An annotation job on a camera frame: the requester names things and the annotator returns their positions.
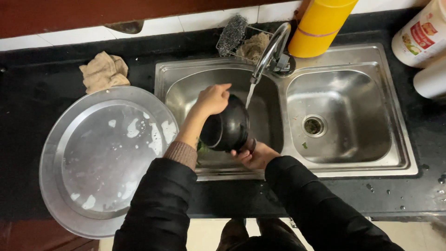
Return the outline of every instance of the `running water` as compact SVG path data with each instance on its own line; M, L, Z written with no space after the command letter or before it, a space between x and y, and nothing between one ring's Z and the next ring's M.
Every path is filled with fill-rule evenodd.
M254 92L254 87L256 87L256 84L251 84L249 88L248 98L246 99L246 109L248 109L249 103L251 102L252 93Z

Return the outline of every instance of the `black jacket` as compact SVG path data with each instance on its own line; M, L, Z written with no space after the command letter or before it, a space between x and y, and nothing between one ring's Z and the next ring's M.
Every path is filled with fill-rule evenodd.
M402 250L295 158L273 159L265 179L314 250ZM186 211L196 180L183 164L164 158L152 161L116 231L113 250L186 250ZM283 250L277 245L273 250ZM249 248L273 247L263 240Z

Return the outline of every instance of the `person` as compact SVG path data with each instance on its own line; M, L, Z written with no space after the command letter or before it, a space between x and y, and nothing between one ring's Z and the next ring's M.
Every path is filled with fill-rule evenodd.
M154 159L142 177L113 250L186 250L198 138L207 117L227 106L230 86L200 92L164 157ZM231 154L247 168L265 171L266 182L314 250L403 250L295 158L280 156L260 142L252 154ZM281 220L258 219L258 225L262 235L249 237L242 219L230 220L217 250L305 250Z

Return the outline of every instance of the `double sink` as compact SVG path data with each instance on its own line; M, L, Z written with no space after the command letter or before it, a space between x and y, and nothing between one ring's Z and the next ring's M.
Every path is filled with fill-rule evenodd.
M414 175L418 168L381 44L294 58L288 76L264 71L248 108L250 138L297 158L319 177ZM246 101L255 66L237 58L159 63L155 95L179 126L201 90L232 83ZM224 152L200 152L198 180L263 179Z

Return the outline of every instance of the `black countertop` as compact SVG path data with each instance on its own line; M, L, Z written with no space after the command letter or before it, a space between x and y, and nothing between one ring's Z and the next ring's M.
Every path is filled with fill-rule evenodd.
M393 34L419 10L351 15L333 42L384 45L420 170L416 176L323 180L366 216L446 215L446 202L441 201L446 194L437 192L445 188L438 179L446 171L446 105L415 92L412 79L419 69L399 62L390 47ZM274 31L279 25L256 26ZM221 30L0 53L0 65L7 69L0 73L0 218L50 217L39 189L39 159L57 118L84 95L79 65L103 50L122 56L129 66L132 85L153 92L156 63L216 57L215 44ZM367 184L373 186L374 193ZM286 216L276 196L261 180L199 182L188 213L191 218Z

